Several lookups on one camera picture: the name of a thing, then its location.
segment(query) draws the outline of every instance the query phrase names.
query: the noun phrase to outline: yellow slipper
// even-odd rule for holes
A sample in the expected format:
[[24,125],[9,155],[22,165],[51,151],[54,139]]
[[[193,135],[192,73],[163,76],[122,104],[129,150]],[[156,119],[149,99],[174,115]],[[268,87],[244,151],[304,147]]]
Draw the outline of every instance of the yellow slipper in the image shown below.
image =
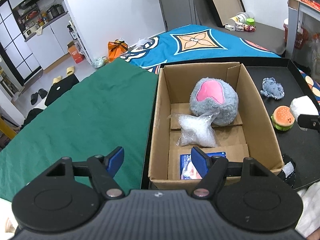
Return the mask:
[[67,68],[67,77],[72,75],[75,72],[75,66]]
[[52,82],[52,85],[58,83],[61,79],[62,79],[62,76],[58,76],[58,77],[54,78],[53,82]]

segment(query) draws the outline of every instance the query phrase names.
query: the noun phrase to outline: orange plastic bag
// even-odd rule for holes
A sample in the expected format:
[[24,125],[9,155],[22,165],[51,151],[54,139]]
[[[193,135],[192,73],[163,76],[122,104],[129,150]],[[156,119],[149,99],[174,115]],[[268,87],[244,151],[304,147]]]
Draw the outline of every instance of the orange plastic bag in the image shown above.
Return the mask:
[[128,50],[128,44],[124,41],[115,40],[115,42],[108,42],[109,60],[114,61],[122,53]]

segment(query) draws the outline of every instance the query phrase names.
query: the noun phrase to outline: pink patch on plush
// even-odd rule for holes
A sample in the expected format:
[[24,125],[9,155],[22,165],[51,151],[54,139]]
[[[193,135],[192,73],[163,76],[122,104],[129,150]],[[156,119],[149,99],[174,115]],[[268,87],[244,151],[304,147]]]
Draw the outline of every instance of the pink patch on plush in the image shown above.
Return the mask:
[[223,104],[224,97],[221,84],[216,80],[207,80],[202,83],[197,95],[197,101],[203,101],[206,98],[212,98],[219,104]]

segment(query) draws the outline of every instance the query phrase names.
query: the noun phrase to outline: floor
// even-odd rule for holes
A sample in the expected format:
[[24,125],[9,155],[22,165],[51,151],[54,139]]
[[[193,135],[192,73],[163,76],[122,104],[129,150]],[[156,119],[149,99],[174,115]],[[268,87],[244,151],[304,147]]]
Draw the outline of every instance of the floor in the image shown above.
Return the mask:
[[86,60],[80,62],[79,64],[76,64],[73,58],[69,57],[60,65],[52,69],[50,72],[44,73],[39,80],[37,80],[30,86],[30,88],[24,91],[14,103],[16,108],[26,117],[29,111],[41,101],[41,98],[39,96],[37,103],[34,106],[31,105],[31,95],[37,92],[40,88],[43,88],[49,92],[50,87],[52,86],[52,80],[60,75],[62,76],[62,78],[65,78],[67,76],[67,67],[70,66],[75,66],[75,75],[80,82],[84,78],[90,76],[95,72],[95,69]]

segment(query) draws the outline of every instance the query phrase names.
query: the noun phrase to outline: blue-gray plush toy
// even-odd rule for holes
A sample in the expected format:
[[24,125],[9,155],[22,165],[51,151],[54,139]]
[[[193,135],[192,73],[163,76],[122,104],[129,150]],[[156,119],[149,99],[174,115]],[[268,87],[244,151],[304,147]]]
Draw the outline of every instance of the blue-gray plush toy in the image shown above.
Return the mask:
[[284,97],[283,87],[280,83],[276,82],[275,78],[263,79],[260,94],[274,99],[281,99]]
[[195,116],[220,109],[213,121],[220,126],[233,122],[238,112],[238,103],[238,95],[234,89],[223,80],[215,78],[202,78],[190,96],[190,109]]

